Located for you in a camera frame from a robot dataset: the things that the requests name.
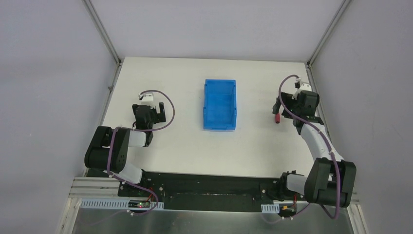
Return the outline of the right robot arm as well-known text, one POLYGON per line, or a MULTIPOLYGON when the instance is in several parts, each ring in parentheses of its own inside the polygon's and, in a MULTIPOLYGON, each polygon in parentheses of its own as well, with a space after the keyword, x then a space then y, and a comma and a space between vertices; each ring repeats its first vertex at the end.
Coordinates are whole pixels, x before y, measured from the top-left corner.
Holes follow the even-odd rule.
POLYGON ((293 120, 293 126, 307 144, 314 159, 308 176, 295 171, 284 172, 276 183, 273 198, 283 201, 301 194, 309 203, 323 206, 349 206, 357 168, 337 153, 327 137, 324 122, 315 115, 319 95, 301 91, 296 97, 280 92, 273 114, 293 120))

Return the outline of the red handled screwdriver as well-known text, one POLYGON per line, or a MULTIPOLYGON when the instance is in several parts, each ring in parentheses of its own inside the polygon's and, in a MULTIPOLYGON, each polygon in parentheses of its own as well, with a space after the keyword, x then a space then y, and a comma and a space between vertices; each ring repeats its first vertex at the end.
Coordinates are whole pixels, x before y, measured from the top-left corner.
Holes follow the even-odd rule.
POLYGON ((275 114, 275 123, 276 123, 276 124, 279 124, 280 121, 281 121, 281 115, 280 115, 280 113, 276 113, 276 114, 275 114))

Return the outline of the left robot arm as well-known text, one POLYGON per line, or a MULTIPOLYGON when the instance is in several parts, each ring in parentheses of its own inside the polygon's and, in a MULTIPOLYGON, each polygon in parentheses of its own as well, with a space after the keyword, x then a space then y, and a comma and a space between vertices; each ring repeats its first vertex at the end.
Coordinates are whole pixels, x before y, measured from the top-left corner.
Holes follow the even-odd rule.
POLYGON ((157 107, 133 104, 135 130, 98 126, 84 157, 86 168, 108 172, 133 184, 141 182, 144 170, 128 161, 131 147, 148 147, 153 139, 153 126, 166 122, 164 103, 157 107))

